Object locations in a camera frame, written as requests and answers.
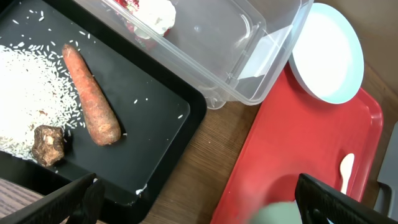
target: carrot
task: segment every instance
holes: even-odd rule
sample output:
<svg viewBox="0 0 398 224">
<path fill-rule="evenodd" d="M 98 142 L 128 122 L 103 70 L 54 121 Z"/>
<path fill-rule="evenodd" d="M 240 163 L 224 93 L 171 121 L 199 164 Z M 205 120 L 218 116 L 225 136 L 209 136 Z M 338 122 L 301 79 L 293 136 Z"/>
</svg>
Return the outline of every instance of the carrot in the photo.
<svg viewBox="0 0 398 224">
<path fill-rule="evenodd" d="M 63 46 L 62 55 L 79 92 L 91 138 L 99 146 L 116 142 L 121 137 L 120 125 L 85 61 L 80 53 L 68 44 Z"/>
</svg>

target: black baking tray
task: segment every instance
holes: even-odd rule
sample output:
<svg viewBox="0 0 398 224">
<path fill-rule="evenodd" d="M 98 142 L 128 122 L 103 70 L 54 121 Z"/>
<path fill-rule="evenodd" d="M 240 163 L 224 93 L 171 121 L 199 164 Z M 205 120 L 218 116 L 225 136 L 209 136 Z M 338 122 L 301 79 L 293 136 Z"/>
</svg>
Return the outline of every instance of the black baking tray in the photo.
<svg viewBox="0 0 398 224">
<path fill-rule="evenodd" d="M 41 11 L 45 19 L 39 22 Z M 64 43 L 77 40 L 127 133 L 116 144 L 99 147 L 77 127 L 67 138 L 65 158 L 49 169 L 0 152 L 0 177 L 47 195 L 95 172 L 106 186 L 100 219 L 141 222 L 203 120 L 204 97 L 72 0 L 2 0 L 0 36 L 1 45 L 24 41 L 26 49 L 53 41 L 58 54 Z"/>
</svg>

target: rice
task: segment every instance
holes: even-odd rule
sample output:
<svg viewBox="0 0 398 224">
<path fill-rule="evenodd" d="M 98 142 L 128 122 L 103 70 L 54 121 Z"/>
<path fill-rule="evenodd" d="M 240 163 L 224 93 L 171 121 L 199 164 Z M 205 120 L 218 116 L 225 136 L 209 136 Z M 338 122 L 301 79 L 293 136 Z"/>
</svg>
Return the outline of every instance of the rice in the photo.
<svg viewBox="0 0 398 224">
<path fill-rule="evenodd" d="M 0 110 L 0 150 L 36 162 L 30 151 L 34 129 L 42 124 L 75 129 L 69 119 L 79 111 L 77 96 L 70 96 L 70 82 L 59 77 L 55 62 L 34 45 L 29 49 L 0 45 L 0 105 L 7 108 Z"/>
</svg>

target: plastic bin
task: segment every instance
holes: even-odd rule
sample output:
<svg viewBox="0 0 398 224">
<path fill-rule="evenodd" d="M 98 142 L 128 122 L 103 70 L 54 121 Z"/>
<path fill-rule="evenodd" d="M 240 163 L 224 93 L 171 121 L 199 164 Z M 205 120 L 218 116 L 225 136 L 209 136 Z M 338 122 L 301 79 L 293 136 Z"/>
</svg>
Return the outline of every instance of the plastic bin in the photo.
<svg viewBox="0 0 398 224">
<path fill-rule="evenodd" d="M 208 107 L 261 103 L 282 71 L 313 0 L 171 0 L 176 20 L 162 37 L 114 0 L 75 0 L 201 91 Z M 150 36 L 144 47 L 126 21 Z"/>
</svg>

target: plastic spoon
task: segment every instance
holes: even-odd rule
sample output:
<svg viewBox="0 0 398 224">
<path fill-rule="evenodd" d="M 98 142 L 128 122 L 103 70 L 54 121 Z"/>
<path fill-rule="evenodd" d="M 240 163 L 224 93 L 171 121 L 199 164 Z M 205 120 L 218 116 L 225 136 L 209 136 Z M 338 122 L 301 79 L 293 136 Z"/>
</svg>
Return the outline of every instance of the plastic spoon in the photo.
<svg viewBox="0 0 398 224">
<path fill-rule="evenodd" d="M 341 193 L 347 194 L 348 181 L 351 177 L 351 171 L 354 165 L 354 154 L 350 153 L 342 160 L 340 164 L 340 174 L 343 178 L 343 185 L 341 186 Z"/>
</svg>

